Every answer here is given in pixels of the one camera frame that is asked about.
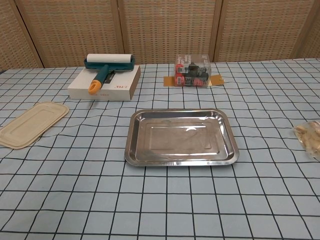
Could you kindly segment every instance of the white box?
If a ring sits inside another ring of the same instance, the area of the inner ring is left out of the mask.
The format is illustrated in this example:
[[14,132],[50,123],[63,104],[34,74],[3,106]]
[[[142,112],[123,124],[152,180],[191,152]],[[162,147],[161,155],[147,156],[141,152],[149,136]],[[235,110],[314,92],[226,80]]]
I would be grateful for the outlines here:
[[132,71],[116,72],[108,84],[94,95],[88,93],[88,88],[99,70],[83,69],[68,86],[68,93],[71,99],[88,100],[112,100],[130,101],[135,93],[141,70],[135,65]]

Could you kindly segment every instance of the teal handle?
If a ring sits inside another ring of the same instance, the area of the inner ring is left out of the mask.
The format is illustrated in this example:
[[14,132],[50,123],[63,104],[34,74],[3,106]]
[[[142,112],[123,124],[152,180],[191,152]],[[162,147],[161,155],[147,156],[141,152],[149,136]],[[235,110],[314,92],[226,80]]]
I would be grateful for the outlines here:
[[102,86],[104,84],[108,74],[109,74],[109,65],[106,64],[100,69],[100,71],[98,72],[98,74],[95,76],[94,79],[98,80]]

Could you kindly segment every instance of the orange handle end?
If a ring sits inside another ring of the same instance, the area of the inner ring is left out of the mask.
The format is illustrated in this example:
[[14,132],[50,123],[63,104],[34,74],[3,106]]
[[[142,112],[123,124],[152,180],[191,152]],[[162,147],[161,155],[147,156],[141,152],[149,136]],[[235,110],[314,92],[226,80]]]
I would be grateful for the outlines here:
[[96,94],[102,87],[102,84],[98,80],[93,80],[90,84],[88,92],[90,95]]

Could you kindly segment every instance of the cardboard base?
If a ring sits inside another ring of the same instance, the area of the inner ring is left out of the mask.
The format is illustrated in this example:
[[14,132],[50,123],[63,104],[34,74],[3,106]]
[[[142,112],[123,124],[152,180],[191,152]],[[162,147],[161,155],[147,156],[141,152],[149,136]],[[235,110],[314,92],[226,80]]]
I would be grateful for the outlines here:
[[102,88],[96,94],[90,95],[88,88],[97,73],[98,70],[95,69],[83,69],[68,86],[70,98],[130,101],[135,93],[141,70],[139,65],[135,65],[132,71],[116,72],[110,83],[103,84]]
[[[223,85],[223,84],[225,84],[225,81],[221,75],[212,75],[210,77],[208,87],[215,86],[215,85]],[[174,76],[164,76],[163,77],[163,86],[164,87],[174,87],[175,86],[175,77]]]

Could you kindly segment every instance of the blue grid tablecloth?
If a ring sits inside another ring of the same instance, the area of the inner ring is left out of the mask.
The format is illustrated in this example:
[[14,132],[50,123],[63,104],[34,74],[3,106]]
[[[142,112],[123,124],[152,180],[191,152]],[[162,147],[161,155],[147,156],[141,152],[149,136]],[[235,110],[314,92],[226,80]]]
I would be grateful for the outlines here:
[[[320,239],[320,162],[292,131],[320,118],[320,60],[211,67],[224,86],[163,87],[173,64],[141,65],[131,102],[70,99],[80,67],[1,74],[1,126],[38,102],[70,111],[32,146],[0,147],[0,239]],[[127,164],[130,116],[152,108],[224,111],[238,161]]]

